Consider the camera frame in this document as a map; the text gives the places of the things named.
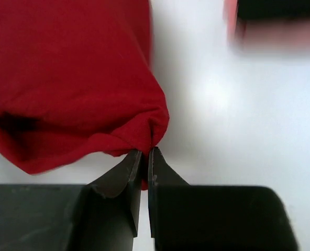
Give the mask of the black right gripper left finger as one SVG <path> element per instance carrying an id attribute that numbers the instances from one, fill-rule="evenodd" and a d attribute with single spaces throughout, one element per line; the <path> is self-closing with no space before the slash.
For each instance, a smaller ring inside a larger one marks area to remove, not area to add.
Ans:
<path id="1" fill-rule="evenodd" d="M 0 184 L 0 250 L 132 250 L 142 155 L 87 185 Z"/>

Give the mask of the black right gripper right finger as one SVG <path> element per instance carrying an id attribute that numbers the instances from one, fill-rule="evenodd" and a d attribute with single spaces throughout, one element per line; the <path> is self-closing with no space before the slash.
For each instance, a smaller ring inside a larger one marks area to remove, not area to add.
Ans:
<path id="1" fill-rule="evenodd" d="M 156 250 L 298 250 L 272 189 L 191 185 L 157 147 L 149 154 L 148 206 Z"/>

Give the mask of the red t-shirt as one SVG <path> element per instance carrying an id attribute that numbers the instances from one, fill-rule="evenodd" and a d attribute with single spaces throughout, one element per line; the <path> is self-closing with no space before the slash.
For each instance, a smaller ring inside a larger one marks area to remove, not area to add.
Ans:
<path id="1" fill-rule="evenodd" d="M 169 124 L 151 45 L 149 1 L 0 1 L 0 154 L 31 175 L 148 155 Z"/>

